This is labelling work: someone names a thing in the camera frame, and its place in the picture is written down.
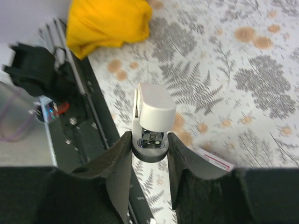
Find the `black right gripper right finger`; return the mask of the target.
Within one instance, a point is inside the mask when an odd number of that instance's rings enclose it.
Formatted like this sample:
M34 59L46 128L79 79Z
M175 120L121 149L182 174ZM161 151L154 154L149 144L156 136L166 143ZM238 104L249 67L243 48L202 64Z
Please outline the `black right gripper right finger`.
M225 171L168 134L172 208L179 224L296 224L297 168Z

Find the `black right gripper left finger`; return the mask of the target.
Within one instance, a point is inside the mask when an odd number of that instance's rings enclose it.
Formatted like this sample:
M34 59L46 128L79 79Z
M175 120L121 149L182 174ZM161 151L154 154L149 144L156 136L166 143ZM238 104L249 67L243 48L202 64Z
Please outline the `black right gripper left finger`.
M2 167L3 224L124 224L127 220L132 133L66 173L57 167Z

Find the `red white staple box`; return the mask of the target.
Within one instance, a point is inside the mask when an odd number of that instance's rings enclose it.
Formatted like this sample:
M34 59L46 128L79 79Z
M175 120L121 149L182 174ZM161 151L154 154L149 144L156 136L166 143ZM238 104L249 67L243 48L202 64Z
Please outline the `red white staple box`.
M195 153L198 154L203 159L205 159L206 161L208 161L209 163L213 164L214 166L221 168L227 172L230 172L235 167L232 163L230 163L212 153L209 153L202 148L195 149Z

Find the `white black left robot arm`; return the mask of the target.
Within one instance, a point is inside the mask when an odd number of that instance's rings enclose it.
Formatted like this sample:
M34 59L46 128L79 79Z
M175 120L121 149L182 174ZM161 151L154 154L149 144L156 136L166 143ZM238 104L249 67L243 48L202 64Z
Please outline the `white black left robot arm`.
M9 74L15 86L23 88L33 97L46 96L54 102L69 100L78 92L71 64L64 61L55 66L55 55L46 48L19 43L10 46L14 51Z

